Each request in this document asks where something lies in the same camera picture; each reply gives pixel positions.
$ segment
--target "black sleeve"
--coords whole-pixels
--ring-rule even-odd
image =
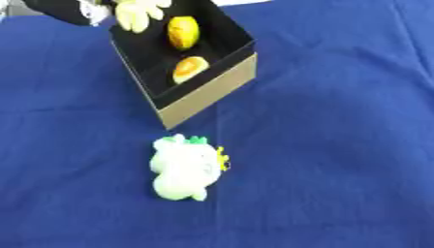
[[[23,0],[30,9],[44,13],[56,19],[75,25],[89,25],[88,18],[79,9],[78,0]],[[110,4],[110,0],[103,0],[102,4]]]

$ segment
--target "yellow fruit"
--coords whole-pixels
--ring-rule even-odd
[[[170,43],[180,50],[186,50],[196,44],[200,30],[192,16],[177,16],[170,20],[168,26]]]
[[[176,65],[173,71],[173,80],[176,84],[181,84],[208,68],[208,62],[202,57],[193,56],[185,58]]]

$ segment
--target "white glove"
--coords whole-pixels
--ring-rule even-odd
[[[116,0],[116,18],[120,26],[134,33],[143,32],[149,25],[149,17],[161,20],[160,8],[171,6],[171,0]]]

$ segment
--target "white plush toy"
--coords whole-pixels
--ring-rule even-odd
[[[228,156],[222,155],[223,147],[217,150],[206,138],[182,135],[158,139],[157,150],[151,159],[150,168],[159,175],[153,182],[155,192],[162,198],[179,201],[193,198],[206,199],[206,187],[213,184],[226,171]]]

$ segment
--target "lemon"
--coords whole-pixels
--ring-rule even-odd
[[[186,50],[196,44],[200,30],[192,16],[173,17],[168,25],[170,43],[179,50]]]

